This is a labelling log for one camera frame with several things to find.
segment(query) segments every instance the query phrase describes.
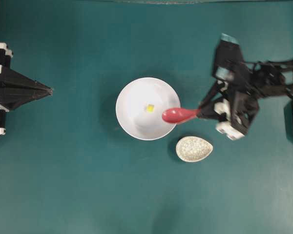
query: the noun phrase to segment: bowl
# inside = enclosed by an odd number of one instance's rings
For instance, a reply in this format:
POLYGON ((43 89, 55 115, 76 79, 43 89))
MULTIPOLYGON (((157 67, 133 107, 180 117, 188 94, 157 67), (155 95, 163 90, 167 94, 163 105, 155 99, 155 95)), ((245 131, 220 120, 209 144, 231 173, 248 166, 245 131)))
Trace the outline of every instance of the bowl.
POLYGON ((213 146, 206 140, 196 136, 186 136, 178 141, 176 153, 185 162, 198 162, 213 151, 213 146))
POLYGON ((170 133, 176 124, 162 120, 166 109, 180 107, 175 90, 166 82, 151 77, 132 81, 122 89, 116 101, 120 126, 134 138, 156 140, 170 133))

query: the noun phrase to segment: yellow cube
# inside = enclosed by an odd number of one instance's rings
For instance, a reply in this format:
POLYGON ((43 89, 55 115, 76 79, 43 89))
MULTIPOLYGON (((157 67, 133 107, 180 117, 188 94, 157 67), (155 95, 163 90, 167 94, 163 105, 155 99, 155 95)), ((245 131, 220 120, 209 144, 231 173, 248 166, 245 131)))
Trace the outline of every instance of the yellow cube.
POLYGON ((146 111, 152 113, 154 111, 154 105, 149 104, 146 108, 146 111))

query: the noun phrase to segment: spoon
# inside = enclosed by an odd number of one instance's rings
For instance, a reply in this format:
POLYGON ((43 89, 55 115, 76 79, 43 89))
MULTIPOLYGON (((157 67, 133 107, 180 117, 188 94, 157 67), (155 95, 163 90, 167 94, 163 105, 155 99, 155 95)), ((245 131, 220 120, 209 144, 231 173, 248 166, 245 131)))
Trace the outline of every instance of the spoon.
POLYGON ((162 113, 162 119, 167 123, 181 124, 195 118, 200 111, 200 108, 195 110, 170 108, 162 113))

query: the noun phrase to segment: teal surface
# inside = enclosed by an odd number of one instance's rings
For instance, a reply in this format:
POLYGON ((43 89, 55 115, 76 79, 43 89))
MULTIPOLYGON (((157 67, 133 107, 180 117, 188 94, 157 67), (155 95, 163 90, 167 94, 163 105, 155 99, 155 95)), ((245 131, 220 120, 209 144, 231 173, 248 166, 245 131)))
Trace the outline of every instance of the teal surface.
POLYGON ((0 234, 293 234, 288 98, 262 100, 239 141, 200 120, 140 141, 116 120, 120 90, 146 76, 195 108, 214 81, 221 33, 237 38, 247 60, 291 58, 293 1, 2 0, 0 41, 14 51, 12 68, 54 95, 8 115, 0 234), (212 154, 181 162, 174 148, 187 135, 210 141, 212 154))

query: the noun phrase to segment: white bracket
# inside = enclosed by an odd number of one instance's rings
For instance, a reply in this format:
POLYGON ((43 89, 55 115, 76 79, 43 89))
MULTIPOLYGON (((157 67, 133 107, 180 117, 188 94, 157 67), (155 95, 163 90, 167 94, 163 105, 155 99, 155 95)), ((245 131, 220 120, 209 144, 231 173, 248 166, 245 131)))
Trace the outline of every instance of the white bracket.
POLYGON ((5 50, 5 55, 13 58, 13 52, 12 50, 8 49, 8 46, 6 45, 6 43, 0 42, 0 49, 5 50))

